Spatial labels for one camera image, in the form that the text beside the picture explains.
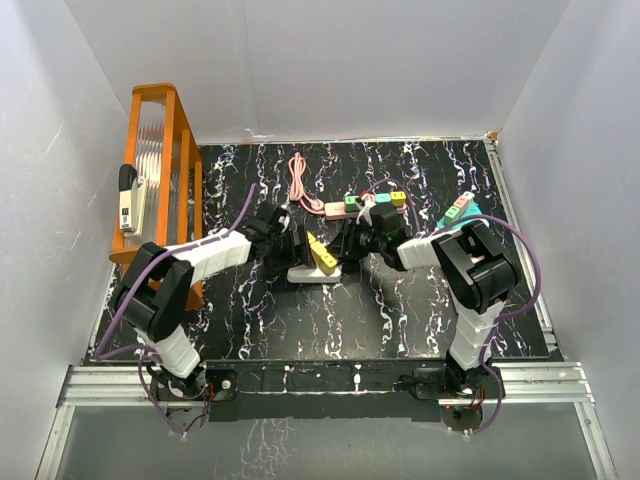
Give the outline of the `white triangular power strip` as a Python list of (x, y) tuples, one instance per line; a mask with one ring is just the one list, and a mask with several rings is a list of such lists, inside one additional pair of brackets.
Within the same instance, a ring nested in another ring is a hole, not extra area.
[(287, 271), (287, 281), (292, 284), (332, 284), (338, 283), (341, 275), (339, 266), (331, 274), (325, 274), (319, 267), (300, 265)]

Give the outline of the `yellow plug adapter three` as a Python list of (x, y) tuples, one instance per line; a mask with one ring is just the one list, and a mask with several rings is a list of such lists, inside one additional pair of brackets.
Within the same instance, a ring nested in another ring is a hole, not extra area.
[(330, 253), (320, 255), (317, 264), (325, 275), (332, 275), (338, 266), (337, 260)]

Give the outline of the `pink power strip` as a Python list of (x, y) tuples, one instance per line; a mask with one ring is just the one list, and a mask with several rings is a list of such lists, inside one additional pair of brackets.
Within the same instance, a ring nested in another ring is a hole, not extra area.
[(347, 204), (345, 201), (329, 202), (324, 205), (323, 215), (328, 220), (341, 220), (345, 218), (356, 218), (359, 208), (356, 203)]

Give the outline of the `blue plug adapter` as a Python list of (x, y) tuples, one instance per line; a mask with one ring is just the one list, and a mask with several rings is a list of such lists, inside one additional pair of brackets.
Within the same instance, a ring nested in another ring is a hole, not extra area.
[(375, 200), (377, 204), (390, 203), (391, 195), (389, 193), (378, 193), (375, 195)]

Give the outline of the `yellow plug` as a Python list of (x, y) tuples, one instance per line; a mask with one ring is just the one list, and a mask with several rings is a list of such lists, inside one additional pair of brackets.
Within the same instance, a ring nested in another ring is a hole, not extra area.
[(406, 194), (403, 191), (392, 191), (390, 193), (391, 203), (397, 209), (402, 209), (406, 205)]

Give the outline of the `yellow plug adapter two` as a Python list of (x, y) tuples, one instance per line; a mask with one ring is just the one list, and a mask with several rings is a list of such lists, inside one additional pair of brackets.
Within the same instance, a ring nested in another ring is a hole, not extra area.
[(324, 245), (315, 242), (310, 245), (311, 253), (317, 263), (325, 262), (331, 257)]

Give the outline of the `green plug adapter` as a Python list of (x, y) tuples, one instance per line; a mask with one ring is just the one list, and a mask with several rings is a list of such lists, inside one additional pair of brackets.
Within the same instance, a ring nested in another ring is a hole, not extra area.
[(344, 210), (347, 213), (358, 212), (360, 198), (357, 195), (349, 195), (344, 197)]

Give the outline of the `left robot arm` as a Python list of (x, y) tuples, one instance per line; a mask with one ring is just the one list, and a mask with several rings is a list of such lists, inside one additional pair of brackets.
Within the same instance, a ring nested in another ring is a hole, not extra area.
[(313, 264), (307, 230), (285, 207), (265, 202), (255, 215), (202, 239), (139, 248), (112, 307), (143, 340), (159, 367), (151, 372), (159, 384), (186, 399), (204, 392), (202, 359), (182, 325), (190, 292), (196, 283), (252, 261), (275, 274)]

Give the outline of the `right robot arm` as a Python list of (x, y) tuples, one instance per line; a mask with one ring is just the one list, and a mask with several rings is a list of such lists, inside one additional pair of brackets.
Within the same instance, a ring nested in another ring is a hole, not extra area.
[(328, 251), (341, 262), (353, 263), (375, 253), (396, 271), (440, 268), (458, 317), (434, 392), (466, 397), (481, 386), (484, 377), (497, 374), (490, 368), (489, 345), (520, 273), (490, 230), (491, 222), (508, 225), (476, 214), (430, 235), (413, 235), (396, 209), (382, 204), (345, 219), (328, 245)]

